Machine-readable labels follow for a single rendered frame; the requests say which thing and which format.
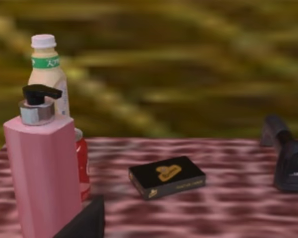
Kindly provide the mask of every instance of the bottle label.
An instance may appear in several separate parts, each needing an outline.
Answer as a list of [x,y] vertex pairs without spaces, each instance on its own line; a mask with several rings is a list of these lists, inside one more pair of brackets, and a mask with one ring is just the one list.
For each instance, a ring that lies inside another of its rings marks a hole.
[[66,81],[62,80],[56,88],[62,91],[62,97],[56,100],[56,110],[58,114],[70,116],[69,100],[68,100],[68,88]]
[[32,57],[33,68],[55,68],[60,66],[60,57],[54,56],[49,58],[35,58]]

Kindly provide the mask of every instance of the cream-colored bottle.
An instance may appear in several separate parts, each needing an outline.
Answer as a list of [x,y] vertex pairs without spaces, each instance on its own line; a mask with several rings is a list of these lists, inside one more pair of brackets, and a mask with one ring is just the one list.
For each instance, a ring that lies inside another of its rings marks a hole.
[[43,84],[61,90],[62,97],[55,103],[57,114],[70,116],[66,75],[60,68],[59,55],[55,51],[55,37],[50,34],[32,36],[32,73],[28,84]]

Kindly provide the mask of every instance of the green and yellow backdrop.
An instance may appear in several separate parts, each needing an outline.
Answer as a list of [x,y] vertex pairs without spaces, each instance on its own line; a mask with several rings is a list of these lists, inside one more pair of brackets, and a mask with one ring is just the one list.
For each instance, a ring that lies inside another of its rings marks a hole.
[[298,136],[298,0],[0,0],[0,147],[42,33],[85,136]]

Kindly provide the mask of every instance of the gold logo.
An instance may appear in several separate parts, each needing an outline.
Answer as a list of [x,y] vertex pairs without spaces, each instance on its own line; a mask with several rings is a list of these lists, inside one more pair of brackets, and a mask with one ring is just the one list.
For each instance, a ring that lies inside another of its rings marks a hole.
[[157,189],[151,189],[151,192],[149,194],[149,198],[152,198],[153,196],[156,196],[158,193]]
[[171,166],[160,166],[155,169],[160,174],[158,175],[159,179],[162,182],[166,182],[169,179],[176,176],[179,172],[181,172],[181,167],[178,165],[171,165]]

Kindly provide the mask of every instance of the black object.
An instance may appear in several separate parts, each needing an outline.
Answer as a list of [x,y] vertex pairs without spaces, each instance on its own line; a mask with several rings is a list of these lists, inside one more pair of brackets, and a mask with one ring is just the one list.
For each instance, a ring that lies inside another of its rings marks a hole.
[[23,96],[29,105],[41,105],[45,103],[44,97],[59,99],[62,96],[62,91],[50,88],[42,84],[31,84],[22,88]]
[[95,197],[73,220],[53,238],[104,238],[104,197]]
[[205,185],[206,175],[188,157],[181,156],[129,168],[129,179],[144,200]]
[[270,115],[265,118],[261,145],[274,146],[277,151],[275,187],[283,191],[298,191],[298,140],[280,117]]

